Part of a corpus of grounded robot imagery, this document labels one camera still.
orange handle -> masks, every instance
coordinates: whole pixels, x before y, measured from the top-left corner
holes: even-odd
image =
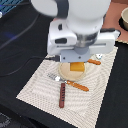
[[[85,86],[82,86],[82,85],[80,85],[80,84],[77,84],[77,83],[74,83],[74,82],[71,82],[71,81],[67,81],[67,84],[68,85],[71,85],[71,86],[73,86],[73,87],[76,87],[76,88],[78,88],[78,89],[81,89],[81,90],[83,90],[83,91],[89,91],[89,89],[87,88],[87,87],[85,87]]]
[[[89,63],[96,64],[96,65],[100,65],[100,64],[101,64],[100,61],[96,61],[96,60],[92,60],[92,59],[89,59],[88,62],[89,62]]]

fork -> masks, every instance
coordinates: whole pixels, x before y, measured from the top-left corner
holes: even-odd
[[[71,85],[71,86],[76,87],[78,89],[81,89],[83,91],[86,91],[86,92],[89,91],[89,89],[87,87],[85,87],[83,85],[80,85],[80,84],[77,84],[75,82],[69,81],[69,80],[63,80],[63,79],[60,78],[60,76],[56,76],[55,74],[50,73],[50,74],[48,74],[48,77],[55,80],[55,81],[58,81],[58,82],[59,81],[64,82],[68,85]]]

black cloth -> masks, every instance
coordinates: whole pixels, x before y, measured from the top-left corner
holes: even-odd
[[[0,45],[25,29],[36,15],[37,12],[31,5],[18,6],[0,19]],[[51,21],[52,18],[41,16],[31,30],[0,51],[0,76],[16,70],[32,56],[47,55],[47,35]],[[116,46],[118,52],[96,128],[128,127],[128,45],[116,42]],[[49,128],[75,128],[16,99],[41,62],[42,60],[33,59],[17,73],[0,77],[0,104]]]

cable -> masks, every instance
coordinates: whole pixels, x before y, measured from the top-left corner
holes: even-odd
[[[10,59],[10,58],[13,58],[13,57],[15,57],[15,56],[17,56],[17,55],[20,55],[22,52],[23,52],[23,51],[20,51],[20,52],[14,54],[14,55],[12,55],[12,56],[9,56],[9,57],[7,57],[7,58],[4,58],[4,59],[0,60],[0,62],[1,62],[1,61],[5,61],[5,60],[8,60],[8,59]]]
[[[19,5],[28,5],[31,4],[30,2],[24,2],[24,3],[20,3],[20,4],[2,4],[0,6],[19,6]]]
[[[28,64],[28,62],[30,62],[32,59],[42,59],[42,60],[44,59],[44,60],[52,60],[52,61],[59,62],[60,61],[60,56],[49,57],[49,58],[44,58],[44,57],[39,57],[39,56],[33,56],[33,57],[29,58],[21,67],[19,67],[15,71],[10,72],[10,73],[5,74],[5,75],[0,75],[0,77],[10,76],[10,75],[18,72],[20,69],[22,69],[24,66],[26,66]]]
[[[17,38],[19,38],[20,36],[22,36],[24,33],[26,33],[29,29],[31,29],[33,27],[33,25],[36,23],[36,21],[38,20],[39,17],[40,17],[40,14],[38,14],[36,16],[36,18],[34,19],[34,21],[25,30],[23,30],[21,33],[19,33],[18,35],[14,36],[10,40],[6,41],[3,45],[1,45],[0,46],[0,50],[2,50],[5,46],[9,45],[12,41],[16,40]]]

utensil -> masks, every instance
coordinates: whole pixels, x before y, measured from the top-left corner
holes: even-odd
[[[96,65],[100,65],[100,64],[101,64],[100,61],[92,60],[92,59],[89,59],[88,62],[89,62],[89,63],[92,63],[92,64],[96,64]]]
[[[60,88],[60,100],[59,100],[59,107],[64,108],[64,100],[65,100],[65,83],[61,83]]]
[[[53,79],[53,80],[55,80],[55,81],[64,82],[64,83],[66,83],[66,84],[68,84],[68,85],[71,85],[71,86],[76,87],[76,88],[78,88],[78,89],[81,89],[81,90],[83,90],[83,91],[89,91],[89,89],[88,89],[87,87],[83,86],[83,85],[77,84],[77,83],[72,82],[72,81],[69,81],[69,80],[63,80],[63,79],[61,79],[59,76],[56,76],[56,75],[54,75],[54,74],[51,74],[51,73],[50,73],[50,74],[48,74],[48,77],[50,77],[51,79]]]

